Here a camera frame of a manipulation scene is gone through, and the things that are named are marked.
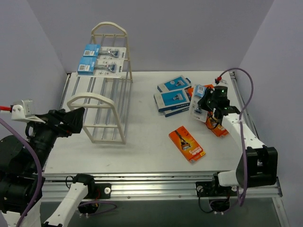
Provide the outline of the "aluminium rail frame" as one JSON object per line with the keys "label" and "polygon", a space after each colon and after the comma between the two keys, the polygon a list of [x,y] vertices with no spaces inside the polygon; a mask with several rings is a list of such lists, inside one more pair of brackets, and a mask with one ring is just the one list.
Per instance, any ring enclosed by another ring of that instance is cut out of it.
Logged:
{"label": "aluminium rail frame", "polygon": [[[44,172],[43,200],[62,200],[68,191],[65,180],[78,173],[93,175],[97,183],[110,183],[114,200],[192,199],[196,182],[235,169],[241,150],[231,136],[216,137],[188,112],[170,117],[158,112],[153,99],[157,85],[180,75],[206,85],[219,72],[134,72],[132,83],[119,81],[113,97],[122,115],[122,129],[113,128],[117,119],[112,110],[88,110],[86,130],[56,141]],[[205,151],[193,164],[169,138],[180,126]]]}

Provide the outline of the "blue harry's box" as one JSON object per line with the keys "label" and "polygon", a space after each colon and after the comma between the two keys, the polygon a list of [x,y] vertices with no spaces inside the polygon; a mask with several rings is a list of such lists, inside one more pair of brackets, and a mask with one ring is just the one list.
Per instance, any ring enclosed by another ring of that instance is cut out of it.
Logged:
{"label": "blue harry's box", "polygon": [[154,101],[159,113],[167,111],[182,112],[184,108],[188,109],[192,95],[188,89],[176,89],[168,92],[158,92],[153,95]]}
{"label": "blue harry's box", "polygon": [[159,92],[169,92],[178,89],[187,89],[191,87],[191,80],[183,75],[177,76],[157,86]]}

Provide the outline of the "upper blue Harry's box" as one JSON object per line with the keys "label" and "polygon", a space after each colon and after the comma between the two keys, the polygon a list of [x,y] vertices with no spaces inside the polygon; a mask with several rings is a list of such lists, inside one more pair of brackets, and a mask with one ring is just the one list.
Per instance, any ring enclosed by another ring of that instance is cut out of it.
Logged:
{"label": "upper blue Harry's box", "polygon": [[157,86],[159,92],[169,92],[178,89],[187,89],[191,87],[191,80],[183,75],[177,76]]}

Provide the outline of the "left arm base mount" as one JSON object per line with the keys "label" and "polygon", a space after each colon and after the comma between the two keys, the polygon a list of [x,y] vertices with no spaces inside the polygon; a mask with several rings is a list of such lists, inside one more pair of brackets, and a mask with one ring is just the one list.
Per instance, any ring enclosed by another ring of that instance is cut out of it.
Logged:
{"label": "left arm base mount", "polygon": [[93,183],[88,185],[88,194],[84,197],[87,200],[110,199],[112,184],[110,183]]}

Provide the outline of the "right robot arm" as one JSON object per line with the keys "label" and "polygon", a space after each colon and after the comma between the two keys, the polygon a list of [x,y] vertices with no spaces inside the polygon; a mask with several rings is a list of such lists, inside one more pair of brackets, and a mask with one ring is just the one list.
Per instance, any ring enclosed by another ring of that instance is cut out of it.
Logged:
{"label": "right robot arm", "polygon": [[215,120],[232,136],[242,155],[235,170],[219,172],[210,183],[215,195],[221,195],[227,187],[243,189],[274,185],[277,178],[278,152],[266,146],[250,130],[242,118],[242,112],[230,105],[226,86],[207,87],[198,107],[210,112]]}

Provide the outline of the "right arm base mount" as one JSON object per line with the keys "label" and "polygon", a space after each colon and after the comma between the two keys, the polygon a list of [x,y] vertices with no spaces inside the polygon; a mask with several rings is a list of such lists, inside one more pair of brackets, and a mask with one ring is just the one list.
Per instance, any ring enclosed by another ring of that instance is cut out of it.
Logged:
{"label": "right arm base mount", "polygon": [[212,182],[195,182],[196,194],[199,197],[228,197],[237,193],[231,187],[214,186]]}

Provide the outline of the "lower blue Harry's box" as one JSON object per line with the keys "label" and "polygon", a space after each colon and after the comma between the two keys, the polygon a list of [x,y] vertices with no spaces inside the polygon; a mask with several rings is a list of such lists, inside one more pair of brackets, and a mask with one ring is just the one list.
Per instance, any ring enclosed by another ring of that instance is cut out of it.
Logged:
{"label": "lower blue Harry's box", "polygon": [[182,112],[184,108],[188,109],[192,95],[188,89],[176,89],[168,92],[158,92],[153,95],[154,101],[159,113],[167,111]]}

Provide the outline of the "cream metal-rod shelf rack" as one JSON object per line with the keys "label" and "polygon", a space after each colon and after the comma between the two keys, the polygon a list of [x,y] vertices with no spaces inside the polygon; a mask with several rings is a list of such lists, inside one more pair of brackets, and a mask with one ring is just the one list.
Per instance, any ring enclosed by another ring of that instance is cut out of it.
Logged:
{"label": "cream metal-rod shelf rack", "polygon": [[92,143],[125,144],[133,85],[127,31],[114,22],[100,22],[91,30],[88,44],[125,47],[121,77],[78,76],[76,69],[66,105],[71,110],[85,108],[82,129]]}

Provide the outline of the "blue Gillette razor blister pack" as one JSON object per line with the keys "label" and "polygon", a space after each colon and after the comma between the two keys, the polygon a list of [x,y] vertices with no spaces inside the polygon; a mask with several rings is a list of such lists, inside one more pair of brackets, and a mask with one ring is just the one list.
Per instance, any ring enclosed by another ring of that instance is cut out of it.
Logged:
{"label": "blue Gillette razor blister pack", "polygon": [[87,44],[84,48],[83,57],[97,57],[98,59],[124,59],[125,47],[106,47],[99,44]]}

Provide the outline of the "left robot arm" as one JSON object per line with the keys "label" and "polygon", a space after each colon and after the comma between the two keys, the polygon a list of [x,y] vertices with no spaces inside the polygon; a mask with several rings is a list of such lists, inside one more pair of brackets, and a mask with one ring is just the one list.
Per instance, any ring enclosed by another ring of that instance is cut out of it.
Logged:
{"label": "left robot arm", "polygon": [[58,138],[67,138],[82,130],[83,107],[67,112],[50,110],[37,115],[22,105],[8,107],[11,118],[25,122],[22,137],[5,121],[1,125],[10,135],[0,141],[0,210],[10,227],[65,227],[85,198],[96,191],[91,175],[77,174],[55,212],[45,221],[40,219],[42,169]]}

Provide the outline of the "orange Gillette Fusion box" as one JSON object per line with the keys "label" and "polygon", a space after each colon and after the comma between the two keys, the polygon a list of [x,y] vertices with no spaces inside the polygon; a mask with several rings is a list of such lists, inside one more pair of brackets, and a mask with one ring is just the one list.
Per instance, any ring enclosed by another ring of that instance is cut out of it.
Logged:
{"label": "orange Gillette Fusion box", "polygon": [[169,133],[169,138],[189,163],[194,163],[205,156],[204,149],[184,126]]}

